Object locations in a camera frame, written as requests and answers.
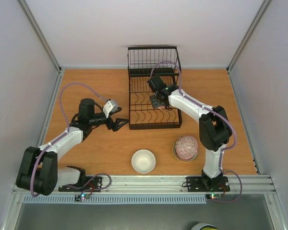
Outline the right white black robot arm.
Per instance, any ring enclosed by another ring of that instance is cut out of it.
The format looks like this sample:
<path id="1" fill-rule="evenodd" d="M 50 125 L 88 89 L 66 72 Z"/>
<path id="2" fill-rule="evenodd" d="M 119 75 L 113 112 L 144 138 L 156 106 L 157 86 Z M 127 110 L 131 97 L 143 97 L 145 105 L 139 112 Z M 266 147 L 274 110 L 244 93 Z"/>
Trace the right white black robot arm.
<path id="1" fill-rule="evenodd" d="M 224 174 L 224 150 L 232 135 L 225 109 L 208 106 L 188 95 L 178 85 L 166 85 L 159 76 L 151 77 L 147 84 L 158 103 L 183 111 L 199 124 L 200 142 L 205 147 L 202 184 L 206 190 L 215 189 Z"/>

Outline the black wire dish rack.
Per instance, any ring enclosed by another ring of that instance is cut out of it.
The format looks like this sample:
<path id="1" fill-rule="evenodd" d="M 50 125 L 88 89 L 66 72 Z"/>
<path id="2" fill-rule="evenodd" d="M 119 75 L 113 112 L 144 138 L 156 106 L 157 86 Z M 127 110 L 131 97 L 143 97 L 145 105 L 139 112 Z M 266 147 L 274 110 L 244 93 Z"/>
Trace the black wire dish rack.
<path id="1" fill-rule="evenodd" d="M 177 84 L 181 70 L 176 46 L 130 46 L 129 128 L 131 130 L 180 128 L 181 111 L 167 104 L 165 88 Z"/>

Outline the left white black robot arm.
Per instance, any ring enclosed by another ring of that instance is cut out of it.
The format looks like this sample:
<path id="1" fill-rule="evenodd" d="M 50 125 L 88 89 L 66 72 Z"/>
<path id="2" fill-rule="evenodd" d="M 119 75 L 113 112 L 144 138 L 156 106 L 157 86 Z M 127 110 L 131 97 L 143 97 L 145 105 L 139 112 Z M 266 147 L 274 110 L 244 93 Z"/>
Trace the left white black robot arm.
<path id="1" fill-rule="evenodd" d="M 30 146 L 24 151 L 16 186 L 30 191 L 33 197 L 48 196 L 57 187 L 84 191 L 91 181 L 86 176 L 85 169 L 68 166 L 60 170 L 58 161 L 73 147 L 82 143 L 93 129 L 105 125 L 107 129 L 116 132 L 126 125 L 128 119 L 111 118 L 111 115 L 121 110 L 114 100 L 106 101 L 101 107 L 93 99 L 82 99 L 78 113 L 59 136 L 47 144 L 39 147 Z"/>

